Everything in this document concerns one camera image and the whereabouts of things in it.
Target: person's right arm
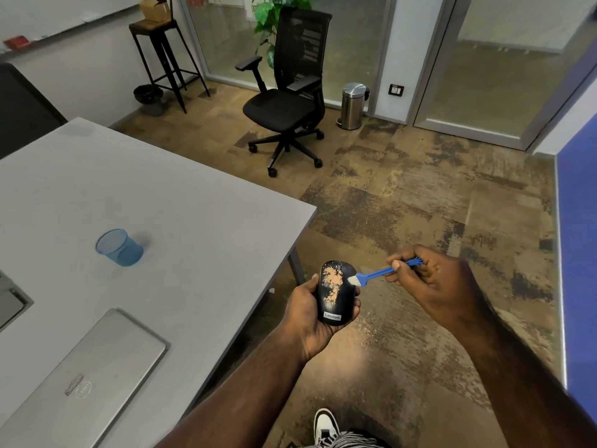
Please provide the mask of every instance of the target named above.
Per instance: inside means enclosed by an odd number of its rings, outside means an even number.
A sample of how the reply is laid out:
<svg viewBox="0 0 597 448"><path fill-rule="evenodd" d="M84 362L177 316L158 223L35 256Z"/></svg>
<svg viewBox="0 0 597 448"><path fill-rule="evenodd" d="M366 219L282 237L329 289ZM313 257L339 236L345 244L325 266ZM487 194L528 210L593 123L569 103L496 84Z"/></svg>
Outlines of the person's right arm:
<svg viewBox="0 0 597 448"><path fill-rule="evenodd" d="M416 273L402 261L419 256ZM597 427L485 300L468 264L421 245L390 256L397 282L458 339L510 448L595 447Z"/></svg>

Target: trash can lid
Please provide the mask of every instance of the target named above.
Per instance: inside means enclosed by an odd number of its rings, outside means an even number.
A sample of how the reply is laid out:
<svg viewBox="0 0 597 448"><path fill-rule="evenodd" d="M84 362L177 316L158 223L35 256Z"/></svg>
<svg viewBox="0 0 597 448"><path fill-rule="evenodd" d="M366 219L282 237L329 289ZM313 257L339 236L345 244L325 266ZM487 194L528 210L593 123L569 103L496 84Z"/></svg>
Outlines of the trash can lid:
<svg viewBox="0 0 597 448"><path fill-rule="evenodd" d="M362 83L348 83L342 89L342 95L351 99L357 99L359 97L365 97L367 87Z"/></svg>

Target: person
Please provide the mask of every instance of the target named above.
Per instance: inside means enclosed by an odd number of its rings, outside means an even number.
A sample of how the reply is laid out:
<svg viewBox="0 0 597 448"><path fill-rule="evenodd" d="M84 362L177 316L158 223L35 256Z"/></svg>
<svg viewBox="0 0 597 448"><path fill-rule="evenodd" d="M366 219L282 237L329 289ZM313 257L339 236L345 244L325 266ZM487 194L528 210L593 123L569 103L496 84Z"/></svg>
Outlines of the person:
<svg viewBox="0 0 597 448"><path fill-rule="evenodd" d="M404 261L415 256L415 269ZM387 259L386 276L411 294L466 349L510 448L597 446L597 428L533 351L484 298L468 264L421 245ZM280 324L158 448L261 447L305 364L341 327L317 320L318 276L290 296ZM361 302L355 299L353 320ZM363 431L340 432L331 412L317 412L318 447L387 446Z"/></svg>

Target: silver dell laptop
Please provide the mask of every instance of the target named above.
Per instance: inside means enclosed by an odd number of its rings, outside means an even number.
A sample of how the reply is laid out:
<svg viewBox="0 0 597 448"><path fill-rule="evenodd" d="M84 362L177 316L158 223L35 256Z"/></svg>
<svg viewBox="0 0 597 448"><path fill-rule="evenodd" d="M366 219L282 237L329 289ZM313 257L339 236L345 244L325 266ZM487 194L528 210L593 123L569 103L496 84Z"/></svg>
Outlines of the silver dell laptop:
<svg viewBox="0 0 597 448"><path fill-rule="evenodd" d="M165 352L110 309L0 428L0 447L96 446Z"/></svg>

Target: green plant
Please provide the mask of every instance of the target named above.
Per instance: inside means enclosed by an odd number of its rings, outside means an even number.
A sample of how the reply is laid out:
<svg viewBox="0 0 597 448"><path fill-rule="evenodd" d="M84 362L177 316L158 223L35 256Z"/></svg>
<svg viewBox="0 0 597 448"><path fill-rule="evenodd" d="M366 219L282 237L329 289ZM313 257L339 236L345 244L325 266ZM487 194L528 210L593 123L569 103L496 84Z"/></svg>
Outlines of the green plant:
<svg viewBox="0 0 597 448"><path fill-rule="evenodd" d="M255 7L255 19L257 26L255 34L259 34L259 45L255 49L255 54L263 44L269 44L266 52L267 64L273 69L273 52L276 43L276 33L278 31L278 20L280 20L280 11L284 6L300 7L302 9L311 9L311 0L264 0Z"/></svg>

